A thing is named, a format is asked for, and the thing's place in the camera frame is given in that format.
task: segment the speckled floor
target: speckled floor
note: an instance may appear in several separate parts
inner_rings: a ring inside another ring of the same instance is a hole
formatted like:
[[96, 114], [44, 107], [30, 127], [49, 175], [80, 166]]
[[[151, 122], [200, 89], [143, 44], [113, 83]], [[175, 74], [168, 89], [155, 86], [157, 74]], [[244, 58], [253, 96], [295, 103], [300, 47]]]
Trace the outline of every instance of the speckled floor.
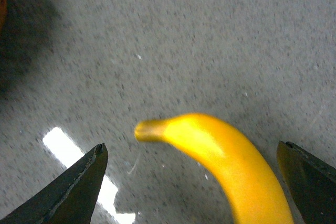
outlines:
[[[336, 166], [336, 0], [8, 2], [0, 218], [66, 169], [43, 144], [54, 127], [84, 152], [105, 142], [119, 224], [126, 213], [232, 223], [214, 177], [168, 145], [139, 144], [140, 120], [215, 115], [251, 139], [283, 186], [279, 140]], [[114, 218], [97, 206], [92, 223]]]

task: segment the yellow banana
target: yellow banana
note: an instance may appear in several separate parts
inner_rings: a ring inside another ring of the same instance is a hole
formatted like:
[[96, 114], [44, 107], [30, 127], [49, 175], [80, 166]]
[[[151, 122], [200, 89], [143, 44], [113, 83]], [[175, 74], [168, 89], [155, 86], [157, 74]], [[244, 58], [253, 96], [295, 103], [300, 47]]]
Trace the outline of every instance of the yellow banana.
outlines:
[[135, 128], [138, 141], [161, 141], [204, 165], [219, 181], [238, 224], [294, 223], [281, 185], [253, 144], [210, 115], [150, 120]]

